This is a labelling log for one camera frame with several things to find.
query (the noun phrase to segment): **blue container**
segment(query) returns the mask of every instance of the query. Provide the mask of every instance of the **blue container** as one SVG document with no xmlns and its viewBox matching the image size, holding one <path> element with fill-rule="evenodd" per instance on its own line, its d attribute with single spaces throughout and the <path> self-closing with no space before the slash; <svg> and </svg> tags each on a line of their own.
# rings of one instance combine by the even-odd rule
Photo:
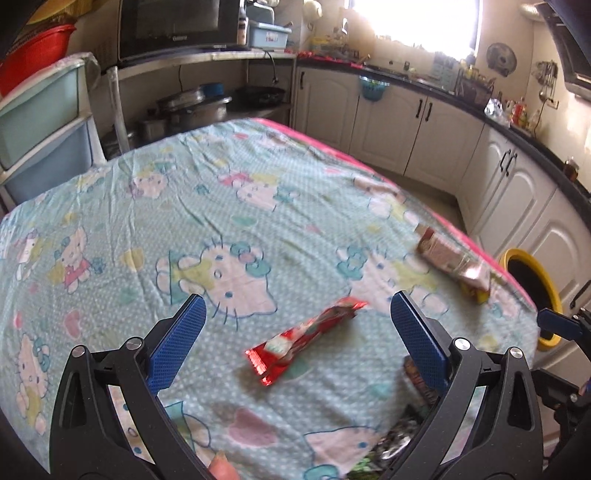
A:
<svg viewBox="0 0 591 480">
<path fill-rule="evenodd" d="M 266 50 L 283 50 L 290 28 L 259 22 L 248 22 L 248 45 Z"/>
<path fill-rule="evenodd" d="M 201 90 L 205 95 L 205 98 L 219 97 L 223 95 L 223 83 L 204 83 L 201 85 Z"/>
<path fill-rule="evenodd" d="M 0 111 L 0 165 L 8 170 L 77 116 L 78 69 L 35 85 Z"/>
<path fill-rule="evenodd" d="M 371 80 L 367 77 L 359 77 L 361 83 L 361 93 L 363 98 L 370 102 L 377 102 L 382 99 L 386 87 L 390 86 L 388 82 L 380 82 L 379 80 Z"/>
<path fill-rule="evenodd" d="M 91 165 L 86 121 L 43 147 L 3 186 L 14 203 L 19 205 L 88 171 Z"/>
</svg>

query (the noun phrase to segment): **dish rack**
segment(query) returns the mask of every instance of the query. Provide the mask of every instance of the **dish rack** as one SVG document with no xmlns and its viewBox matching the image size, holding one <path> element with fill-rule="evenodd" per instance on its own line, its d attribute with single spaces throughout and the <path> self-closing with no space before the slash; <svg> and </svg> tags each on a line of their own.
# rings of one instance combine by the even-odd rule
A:
<svg viewBox="0 0 591 480">
<path fill-rule="evenodd" d="M 469 103 L 483 111 L 492 98 L 494 85 L 488 86 L 475 79 L 469 79 L 464 76 L 464 71 L 460 69 L 456 79 L 456 97 L 465 103 Z"/>
</svg>

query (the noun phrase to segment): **light blue bedsheet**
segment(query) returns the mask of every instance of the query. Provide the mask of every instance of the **light blue bedsheet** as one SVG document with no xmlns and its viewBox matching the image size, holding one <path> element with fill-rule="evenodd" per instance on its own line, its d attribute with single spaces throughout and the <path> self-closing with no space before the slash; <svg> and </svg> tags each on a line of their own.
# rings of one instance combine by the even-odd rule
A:
<svg viewBox="0 0 591 480">
<path fill-rule="evenodd" d="M 196 453 L 208 463 L 223 450 L 244 479 L 342 477 L 415 399 L 388 315 L 394 292 L 412 292 L 452 337 L 500 352 L 518 345 L 533 358 L 528 303 L 502 280 L 484 305 L 462 296 L 414 254 L 418 221 L 443 229 L 381 177 L 256 121 L 125 154 L 0 225 L 0 407 L 48 467 L 72 347 L 118 348 L 196 292 L 207 323 L 159 394 Z M 259 384 L 244 351 L 348 294 L 371 308 L 276 384 Z M 120 391 L 113 398 L 147 458 Z"/>
</svg>

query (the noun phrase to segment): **window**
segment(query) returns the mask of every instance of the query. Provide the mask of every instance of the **window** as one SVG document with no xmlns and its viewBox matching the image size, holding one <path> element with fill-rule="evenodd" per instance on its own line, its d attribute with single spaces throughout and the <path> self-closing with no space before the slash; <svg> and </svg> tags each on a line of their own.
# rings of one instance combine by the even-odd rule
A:
<svg viewBox="0 0 591 480">
<path fill-rule="evenodd" d="M 376 35 L 458 60 L 476 50 L 479 0 L 351 0 Z"/>
</svg>

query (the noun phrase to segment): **tiled floor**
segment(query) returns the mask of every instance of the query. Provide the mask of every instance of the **tiled floor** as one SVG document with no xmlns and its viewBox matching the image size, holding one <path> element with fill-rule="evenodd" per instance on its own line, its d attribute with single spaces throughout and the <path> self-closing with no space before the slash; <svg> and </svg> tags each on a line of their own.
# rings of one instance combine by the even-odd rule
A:
<svg viewBox="0 0 591 480">
<path fill-rule="evenodd" d="M 384 170 L 383 168 L 372 168 L 378 173 L 381 173 L 384 177 L 392 180 L 414 197 L 418 198 L 431 210 L 446 218 L 456 228 L 460 229 L 462 232 L 466 232 L 466 227 L 464 226 L 464 221 L 457 205 L 457 200 L 454 196 L 436 190 L 418 181 L 401 177 L 388 170 Z"/>
</svg>

